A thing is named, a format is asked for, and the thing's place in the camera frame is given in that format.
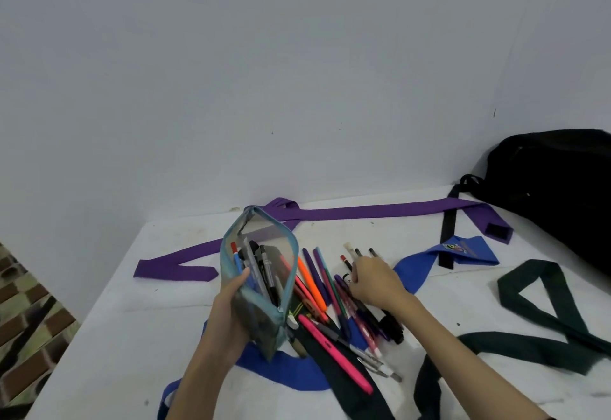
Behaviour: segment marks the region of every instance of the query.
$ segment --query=left hand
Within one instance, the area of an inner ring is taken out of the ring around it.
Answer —
[[[244,271],[227,283],[221,285],[221,292],[217,294],[212,303],[206,331],[195,351],[218,362],[221,368],[229,371],[235,365],[246,343],[250,340],[248,331],[242,326],[235,315],[231,300],[241,285],[250,275],[250,269]]]

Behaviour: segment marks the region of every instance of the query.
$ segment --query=pink highlighter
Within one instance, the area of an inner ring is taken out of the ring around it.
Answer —
[[[318,341],[323,348],[331,355],[331,357],[340,364],[340,367],[352,378],[355,383],[367,394],[373,393],[373,388],[367,381],[367,379],[356,370],[355,366],[350,363],[344,354],[340,353],[335,346],[316,328],[316,326],[310,322],[310,320],[303,314],[299,315],[299,321],[309,331],[312,336]]]

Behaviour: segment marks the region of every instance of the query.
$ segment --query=right hand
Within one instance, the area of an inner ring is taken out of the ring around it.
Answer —
[[[386,262],[379,257],[362,256],[353,266],[350,292],[356,299],[388,311],[408,291]]]

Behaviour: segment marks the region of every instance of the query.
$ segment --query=forearm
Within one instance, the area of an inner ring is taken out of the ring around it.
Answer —
[[[200,345],[174,395],[166,420],[212,420],[228,369]]]
[[[473,354],[407,292],[392,312],[422,344],[472,420],[545,420],[547,414]]]

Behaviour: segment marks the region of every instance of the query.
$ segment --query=hand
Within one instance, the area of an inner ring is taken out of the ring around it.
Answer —
[[[206,331],[195,351],[195,354],[205,354],[209,360],[219,363],[227,371],[238,361],[250,340],[248,331],[238,320],[231,305],[233,295],[249,275],[250,269],[246,268],[239,276],[221,285],[221,292],[212,303]]]
[[[379,257],[359,257],[352,270],[350,292],[356,299],[387,311],[408,291],[397,273]]]

